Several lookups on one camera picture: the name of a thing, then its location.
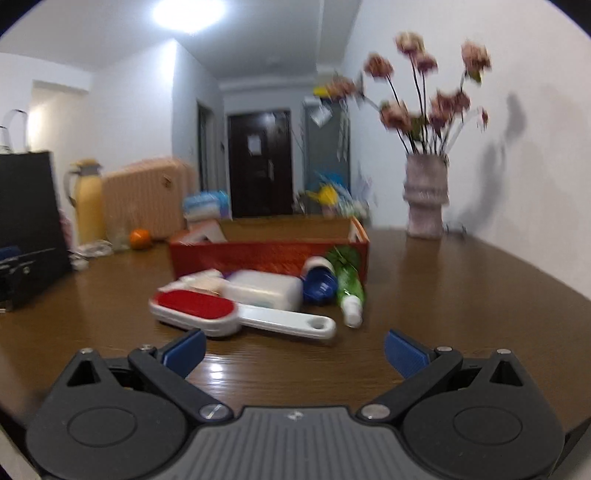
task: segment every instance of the orange fruit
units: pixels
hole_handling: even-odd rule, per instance
[[[138,228],[129,234],[129,246],[134,250],[145,250],[152,246],[152,236],[147,230]]]

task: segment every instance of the thermos handle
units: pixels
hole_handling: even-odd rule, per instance
[[[72,204],[72,206],[74,208],[76,208],[76,201],[70,195],[70,178],[72,175],[79,176],[80,170],[70,170],[70,171],[66,172],[66,175],[64,175],[64,191],[66,192],[66,196],[68,197],[68,200],[70,200],[70,203]]]

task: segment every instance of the gray ribbed plate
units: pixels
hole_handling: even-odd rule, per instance
[[[386,427],[346,408],[246,408],[233,423],[202,427],[155,480],[434,480]]]

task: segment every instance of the open cardboard box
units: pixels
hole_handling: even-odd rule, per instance
[[[369,239],[355,218],[206,220],[168,242],[176,278],[210,268],[224,274],[258,270],[299,276],[308,258],[323,256],[336,245],[350,245],[359,252],[359,277],[365,282]]]

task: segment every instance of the ceiling light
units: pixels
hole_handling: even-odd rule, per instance
[[[154,8],[154,19],[164,28],[194,34],[220,21],[225,13],[221,0],[161,0]]]

